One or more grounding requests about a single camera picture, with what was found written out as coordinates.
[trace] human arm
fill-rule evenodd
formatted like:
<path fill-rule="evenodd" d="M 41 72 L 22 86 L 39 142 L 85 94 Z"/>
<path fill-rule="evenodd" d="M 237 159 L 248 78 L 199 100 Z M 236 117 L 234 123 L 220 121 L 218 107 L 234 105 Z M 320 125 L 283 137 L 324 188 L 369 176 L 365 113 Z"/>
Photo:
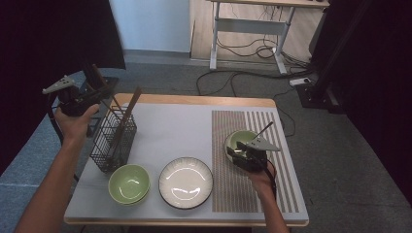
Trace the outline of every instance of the human arm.
<path fill-rule="evenodd" d="M 276 175 L 274 167 L 267 163 L 267 169 Z M 252 181 L 252 185 L 257 192 L 257 196 L 260 199 L 260 203 L 263 207 L 264 218 L 266 222 L 266 229 L 269 233 L 286 233 L 290 232 L 285 224 L 282 214 L 279 210 L 278 204 L 275 200 L 275 195 L 272 191 L 272 185 L 270 179 L 263 171 L 259 173 L 247 172 L 249 179 Z"/>
<path fill-rule="evenodd" d="M 98 108 L 98 105 L 93 105 L 80 117 L 66 116 L 57 108 L 54 116 L 63 133 L 63 144 L 24 210 L 16 232 L 58 232 L 79 155 L 86 141 L 87 126 Z"/>

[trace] table leg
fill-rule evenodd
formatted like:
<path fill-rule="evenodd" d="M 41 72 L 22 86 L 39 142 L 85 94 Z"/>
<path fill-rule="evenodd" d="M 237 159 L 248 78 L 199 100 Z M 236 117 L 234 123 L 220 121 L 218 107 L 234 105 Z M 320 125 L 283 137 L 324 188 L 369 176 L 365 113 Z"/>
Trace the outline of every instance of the table leg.
<path fill-rule="evenodd" d="M 216 45 L 216 42 L 218 41 L 218 30 L 219 30 L 218 23 L 219 23 L 220 7 L 221 7 L 221 3 L 217 2 L 216 11 L 215 11 L 215 25 L 214 25 L 214 30 L 213 30 L 213 43 L 212 43 L 212 49 L 210 51 L 210 69 L 211 70 L 216 70 L 217 62 L 218 62 L 217 61 L 218 47 Z"/>
<path fill-rule="evenodd" d="M 275 60 L 276 60 L 276 63 L 278 65 L 279 72 L 282 75 L 286 75 L 288 73 L 286 68 L 285 68 L 285 64 L 283 62 L 281 52 L 282 52 L 282 47 L 283 47 L 283 45 L 285 43 L 285 40 L 286 40 L 286 36 L 288 35 L 289 28 L 291 27 L 293 14 L 294 14 L 294 7 L 291 7 L 291 10 L 289 11 L 288 19 L 285 22 L 284 30 L 282 32 L 282 35 L 280 36 L 278 46 L 276 47 L 276 49 L 273 48 L 273 53 L 274 53 L 274 56 L 275 56 Z"/>

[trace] wooden table edge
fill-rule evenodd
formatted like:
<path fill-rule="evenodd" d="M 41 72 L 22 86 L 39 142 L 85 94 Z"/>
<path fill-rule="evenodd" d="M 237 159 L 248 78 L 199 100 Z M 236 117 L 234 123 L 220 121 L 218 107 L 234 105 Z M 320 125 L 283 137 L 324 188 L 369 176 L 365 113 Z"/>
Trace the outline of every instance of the wooden table edge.
<path fill-rule="evenodd" d="M 280 7 L 297 7 L 297 8 L 328 8 L 327 0 L 318 2 L 316 0 L 207 0 L 209 2 L 233 3 L 233 4 L 250 4 L 266 5 Z"/>
<path fill-rule="evenodd" d="M 225 221 L 219 222 L 215 220 L 193 220 L 193 221 L 175 221 L 168 219 L 159 220 L 147 220 L 147 219 L 105 219 L 104 221 L 98 218 L 78 218 L 78 217 L 65 217 L 64 221 L 67 224 L 78 225 L 93 225 L 93 224 L 110 224 L 110 225 L 137 225 L 137 226 L 199 226 L 199 227 L 265 227 L 264 220 L 250 220 L 250 221 Z M 309 224 L 309 220 L 304 221 L 290 221 L 287 222 L 287 227 L 304 227 Z"/>
<path fill-rule="evenodd" d="M 115 95 L 115 98 L 120 105 L 123 105 L 130 101 L 132 95 L 131 93 L 118 93 Z M 275 101 L 272 99 L 190 95 L 142 94 L 137 103 L 276 108 Z"/>

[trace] dark background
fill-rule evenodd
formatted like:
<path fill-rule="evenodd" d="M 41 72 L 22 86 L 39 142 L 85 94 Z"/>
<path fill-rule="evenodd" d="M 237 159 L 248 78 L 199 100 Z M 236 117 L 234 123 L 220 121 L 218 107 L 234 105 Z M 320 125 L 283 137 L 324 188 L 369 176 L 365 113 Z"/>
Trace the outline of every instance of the dark background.
<path fill-rule="evenodd" d="M 353 23 L 361 7 L 364 11 Z M 332 86 L 346 115 L 372 146 L 409 203 L 411 7 L 410 1 L 333 0 L 313 54 L 320 77 Z M 349 39 L 343 43 L 343 49 L 333 57 L 337 45 L 347 35 Z"/>
<path fill-rule="evenodd" d="M 109 1 L 1 1 L 0 99 L 3 173 L 48 109 L 47 88 L 81 61 L 124 69 Z"/>

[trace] table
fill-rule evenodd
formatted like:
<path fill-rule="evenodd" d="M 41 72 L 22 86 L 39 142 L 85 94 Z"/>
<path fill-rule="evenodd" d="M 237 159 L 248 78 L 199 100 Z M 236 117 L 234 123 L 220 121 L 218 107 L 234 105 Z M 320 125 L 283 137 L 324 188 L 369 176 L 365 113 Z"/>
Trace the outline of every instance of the table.
<path fill-rule="evenodd" d="M 116 99 L 124 104 L 131 96 L 118 94 Z M 273 120 L 274 125 L 278 126 L 267 130 L 268 135 L 265 137 L 281 148 L 280 152 L 270 156 L 278 170 L 278 204 L 288 226 L 307 225 L 309 217 L 273 100 L 150 94 L 142 94 L 133 109 L 137 133 L 128 158 L 128 163 L 140 164 L 148 170 L 151 190 L 146 198 L 135 206 L 117 204 L 107 189 L 110 174 L 102 173 L 89 159 L 64 220 L 69 224 L 264 226 L 264 215 L 255 192 L 251 197 L 254 200 L 246 201 L 257 209 L 242 209 L 244 205 L 241 204 L 245 201 L 237 195 L 231 195 L 234 189 L 225 184 L 235 183 L 234 188 L 242 188 L 241 181 L 245 181 L 248 183 L 247 188 L 253 190 L 250 181 L 224 155 L 217 156 L 224 150 L 223 140 L 216 135 L 226 136 L 227 132 L 233 130 L 234 126 L 230 125 L 235 125 L 222 119 L 230 116 L 226 120 L 233 122 L 245 114 L 251 114 L 248 119 L 251 129 L 256 126 L 251 124 L 251 118 L 254 117 L 261 119 L 259 124 Z M 178 210 L 169 206 L 158 191 L 161 170 L 170 161 L 183 156 L 202 160 L 214 176 L 211 196 L 201 206 L 191 210 Z M 228 167 L 219 170 L 222 168 L 216 166 L 216 162 L 227 163 Z"/>
<path fill-rule="evenodd" d="M 225 32 L 242 32 L 253 34 L 279 35 L 279 42 L 276 48 L 273 48 L 275 61 L 278 65 L 279 71 L 282 75 L 287 74 L 285 64 L 282 59 L 282 48 L 288 35 L 291 26 L 294 9 L 300 8 L 327 8 L 329 3 L 327 0 L 323 2 L 309 1 L 309 0 L 208 0 L 216 2 L 215 10 L 215 25 L 213 33 L 213 44 L 210 52 L 210 69 L 217 69 L 217 40 L 218 31 Z M 280 6 L 291 7 L 286 21 L 262 21 L 249 20 L 239 18 L 222 18 L 219 17 L 219 10 L 221 3 L 236 3 L 236 4 L 250 4 L 250 5 L 266 5 L 266 6 Z"/>

